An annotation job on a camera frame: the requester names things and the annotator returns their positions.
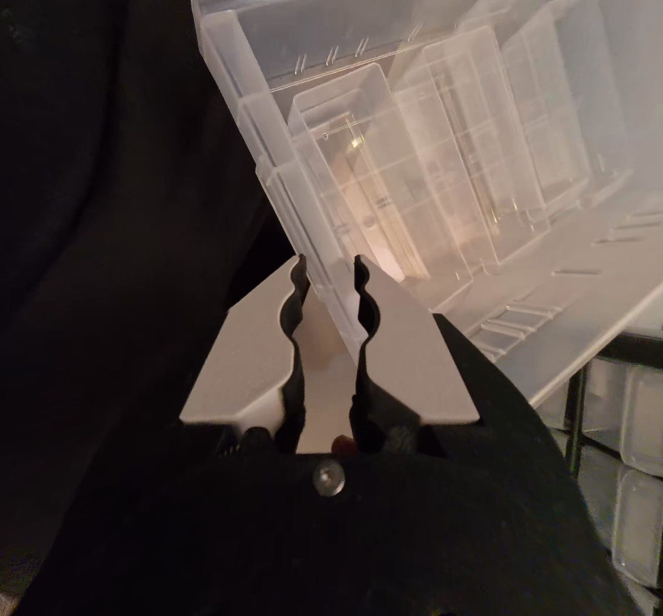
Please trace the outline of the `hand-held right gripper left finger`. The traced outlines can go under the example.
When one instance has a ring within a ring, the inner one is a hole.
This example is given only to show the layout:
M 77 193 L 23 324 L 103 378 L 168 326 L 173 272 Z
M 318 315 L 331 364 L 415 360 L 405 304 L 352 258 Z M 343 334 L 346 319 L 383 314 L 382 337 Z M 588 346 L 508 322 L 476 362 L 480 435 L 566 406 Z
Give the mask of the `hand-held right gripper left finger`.
M 260 428 L 280 452 L 296 451 L 306 409 L 294 332 L 309 287 L 306 258 L 294 256 L 228 310 L 179 414 L 182 423 L 227 426 L 237 441 Z

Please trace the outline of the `clear plastic bin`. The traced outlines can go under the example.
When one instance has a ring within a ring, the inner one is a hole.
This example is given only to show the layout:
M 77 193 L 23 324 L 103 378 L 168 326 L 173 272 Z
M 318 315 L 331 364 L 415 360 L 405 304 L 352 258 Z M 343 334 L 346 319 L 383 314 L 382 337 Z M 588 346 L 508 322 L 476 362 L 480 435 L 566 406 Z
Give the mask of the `clear plastic bin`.
M 366 333 L 354 260 L 294 147 L 293 97 L 371 63 L 388 83 L 398 50 L 452 35 L 477 1 L 192 0 L 203 59 L 355 361 Z M 546 1 L 592 176 L 535 247 L 500 273 L 469 270 L 465 295 L 431 311 L 533 405 L 662 295 L 662 0 Z

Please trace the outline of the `rows of small clear drawers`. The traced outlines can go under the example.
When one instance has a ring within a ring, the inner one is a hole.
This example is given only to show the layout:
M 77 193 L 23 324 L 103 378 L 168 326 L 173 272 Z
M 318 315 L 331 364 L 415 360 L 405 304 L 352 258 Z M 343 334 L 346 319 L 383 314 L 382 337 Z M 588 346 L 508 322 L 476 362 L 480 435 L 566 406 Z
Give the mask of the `rows of small clear drawers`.
M 662 371 L 589 364 L 577 480 L 628 587 L 662 595 Z

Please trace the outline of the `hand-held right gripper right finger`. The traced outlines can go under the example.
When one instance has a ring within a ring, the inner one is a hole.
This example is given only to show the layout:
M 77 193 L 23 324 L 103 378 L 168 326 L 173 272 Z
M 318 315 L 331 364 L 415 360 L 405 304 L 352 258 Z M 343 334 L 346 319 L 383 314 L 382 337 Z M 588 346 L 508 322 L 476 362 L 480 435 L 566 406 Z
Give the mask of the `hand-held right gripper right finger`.
M 359 449 L 417 452 L 426 428 L 479 422 L 435 316 L 368 256 L 355 257 L 354 286 L 366 333 L 349 414 Z

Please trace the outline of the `black drawer cabinet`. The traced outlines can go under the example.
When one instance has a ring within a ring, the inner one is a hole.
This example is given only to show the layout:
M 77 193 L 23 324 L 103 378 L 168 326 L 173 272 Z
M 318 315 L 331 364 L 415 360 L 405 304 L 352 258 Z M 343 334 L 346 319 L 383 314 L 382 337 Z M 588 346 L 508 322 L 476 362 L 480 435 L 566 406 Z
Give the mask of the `black drawer cabinet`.
M 589 364 L 595 358 L 624 362 L 629 365 L 643 365 L 662 371 L 662 334 L 659 333 L 658 336 L 646 336 L 641 332 L 620 334 L 582 367 L 579 372 L 576 372 L 570 380 L 563 383 L 561 387 L 536 407 L 536 412 L 550 430 L 578 485 L 579 439 L 585 389 L 589 380 Z M 662 614 L 662 595 L 652 593 L 647 589 L 639 591 L 628 587 L 626 579 L 617 569 L 616 571 L 643 615 Z

